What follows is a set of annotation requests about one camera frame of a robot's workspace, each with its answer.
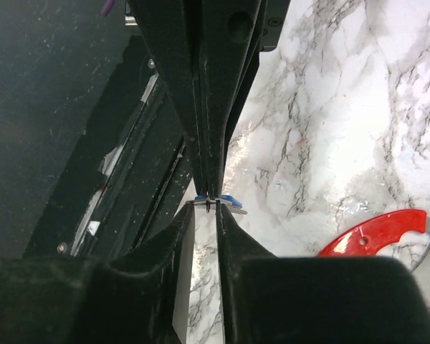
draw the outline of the red plastic part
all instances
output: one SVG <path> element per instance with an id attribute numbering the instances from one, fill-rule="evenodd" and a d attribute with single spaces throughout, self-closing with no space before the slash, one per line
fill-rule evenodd
<path id="1" fill-rule="evenodd" d="M 319 256 L 374 255 L 398 242 L 408 231 L 426 232 L 427 213 L 418 209 L 392 211 L 369 219 L 331 242 Z"/>

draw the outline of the black metal frame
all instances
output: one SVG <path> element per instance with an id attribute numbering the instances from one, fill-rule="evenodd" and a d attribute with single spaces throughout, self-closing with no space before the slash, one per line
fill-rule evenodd
<path id="1" fill-rule="evenodd" d="M 130 0 L 130 5 L 163 83 L 157 81 L 150 101 L 123 118 L 126 126 L 106 122 L 118 130 L 110 143 L 126 142 L 107 178 L 92 163 L 116 145 L 92 152 L 86 142 L 98 148 L 102 141 L 90 138 L 88 127 L 27 250 L 28 257 L 67 254 L 71 248 L 74 254 L 73 247 L 58 242 L 73 241 L 82 216 L 75 209 L 86 209 L 92 193 L 100 191 L 89 218 L 100 226 L 91 237 L 82 232 L 86 236 L 75 255 L 112 262 L 0 260 L 0 343 L 186 341 L 194 205 L 185 204 L 163 230 L 158 225 L 165 218 L 156 214 L 162 214 L 170 188 L 180 195 L 186 188 L 188 179 L 178 185 L 173 178 L 185 161 L 191 162 L 199 195 L 220 195 L 227 143 L 258 68 L 266 1 Z M 93 126 L 105 125 L 101 120 L 111 115 L 102 102 L 103 115 L 93 117 Z M 178 127 L 177 116 L 185 144 L 181 132 L 169 129 Z M 164 130 L 164 123 L 171 126 Z M 156 143 L 162 151 L 153 151 Z M 77 168 L 85 159 L 87 185 L 65 189 L 80 177 Z M 153 168 L 147 168 L 150 161 L 156 162 Z M 139 192 L 155 201 L 144 195 L 137 201 Z M 68 219 L 65 207 L 73 210 Z M 50 231 L 58 219 L 69 227 Z M 219 201 L 216 234 L 227 343 L 430 343 L 428 310 L 413 277 L 396 260 L 277 258 Z"/>
<path id="2" fill-rule="evenodd" d="M 149 59 L 143 40 L 132 37 L 24 257 L 62 254 L 110 261 L 173 218 L 191 170 L 177 117 L 156 71 L 148 66 Z M 147 86 L 149 96 L 143 102 L 140 96 Z M 100 171 L 102 161 L 121 145 L 122 153 L 107 177 Z M 100 192 L 102 198 L 83 226 L 90 202 Z M 90 221 L 100 222 L 95 235 L 87 230 Z M 76 240 L 79 247 L 74 251 Z"/>
<path id="3" fill-rule="evenodd" d="M 136 71 L 148 55 L 142 43 L 126 52 L 140 60 L 123 64 L 121 76 L 117 70 L 118 78 L 105 90 L 108 95 L 102 95 L 130 34 L 120 8 L 106 19 L 99 12 L 97 0 L 0 1 L 0 257 L 22 257 L 44 208 L 48 202 L 54 205 L 50 197 L 78 140 L 92 138 L 92 131 L 83 135 L 90 117 L 99 125 L 109 123 L 110 129 L 99 128 L 99 137 L 92 140 L 90 153 L 96 155 L 110 143 L 113 146 L 114 130 L 124 125 L 124 116 L 137 105 L 140 88 L 148 81 L 145 70 L 141 80 L 145 84 L 138 85 Z M 105 112 L 98 107 L 93 112 L 101 96 Z M 134 105 L 128 108 L 131 101 Z M 93 121 L 90 129 L 96 129 Z M 100 162 L 93 163 L 97 168 Z M 78 173 L 72 184 L 77 184 L 82 198 L 90 181 Z M 68 189 L 77 191 L 75 186 Z M 59 225 L 68 223 L 57 218 L 48 228 L 59 232 Z"/>

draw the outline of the screw hole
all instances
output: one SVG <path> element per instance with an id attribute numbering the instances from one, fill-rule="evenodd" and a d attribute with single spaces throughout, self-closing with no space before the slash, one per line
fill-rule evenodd
<path id="1" fill-rule="evenodd" d="M 284 21 L 281 18 L 275 17 L 267 21 L 270 27 L 279 27 Z"/>
<path id="2" fill-rule="evenodd" d="M 149 59 L 148 60 L 148 68 L 150 68 L 151 70 L 154 70 L 156 67 L 155 62 L 153 61 L 153 59 Z"/>
<path id="3" fill-rule="evenodd" d="M 67 244 L 61 242 L 59 245 L 57 245 L 57 253 L 64 254 L 65 251 L 67 251 Z"/>

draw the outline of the purple object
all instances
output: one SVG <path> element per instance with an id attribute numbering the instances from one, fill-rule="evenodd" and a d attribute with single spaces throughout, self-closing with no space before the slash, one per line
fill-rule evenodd
<path id="1" fill-rule="evenodd" d="M 105 5 L 103 5 L 101 14 L 103 16 L 107 16 L 111 12 L 113 6 L 115 5 L 115 2 L 116 2 L 116 0 L 107 0 L 105 2 Z"/>

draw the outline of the marble surface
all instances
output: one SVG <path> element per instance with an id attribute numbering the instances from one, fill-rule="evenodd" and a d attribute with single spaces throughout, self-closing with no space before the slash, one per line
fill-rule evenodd
<path id="1" fill-rule="evenodd" d="M 224 193 L 278 256 L 315 255 L 387 211 L 430 216 L 430 0 L 292 0 L 278 48 L 261 56 Z M 188 343 L 223 343 L 214 214 L 196 220 Z M 428 240 L 407 234 L 381 253 L 409 266 Z"/>

